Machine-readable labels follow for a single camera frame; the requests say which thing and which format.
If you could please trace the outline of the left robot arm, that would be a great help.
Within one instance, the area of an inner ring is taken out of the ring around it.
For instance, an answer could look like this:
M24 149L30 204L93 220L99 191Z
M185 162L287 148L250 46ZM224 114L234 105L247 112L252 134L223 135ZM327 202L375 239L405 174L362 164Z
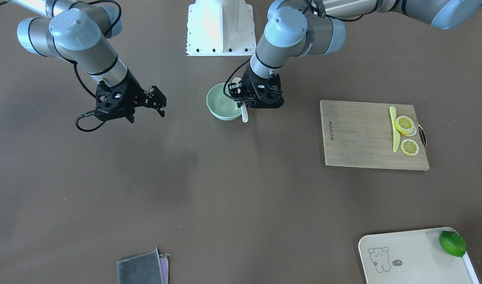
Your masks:
M451 30L481 5L482 0L275 0L241 81L229 83L225 95L238 107L279 108L284 104L279 74L286 61L339 51L346 40L346 22L392 11Z

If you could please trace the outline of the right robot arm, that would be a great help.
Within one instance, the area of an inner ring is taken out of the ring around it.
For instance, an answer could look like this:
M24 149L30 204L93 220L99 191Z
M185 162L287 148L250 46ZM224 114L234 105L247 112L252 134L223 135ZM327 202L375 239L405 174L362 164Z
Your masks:
M122 31L121 7L107 0L12 0L39 14L23 20L17 37L25 50L81 66L97 84L94 115L134 122L136 98L145 92L109 39Z

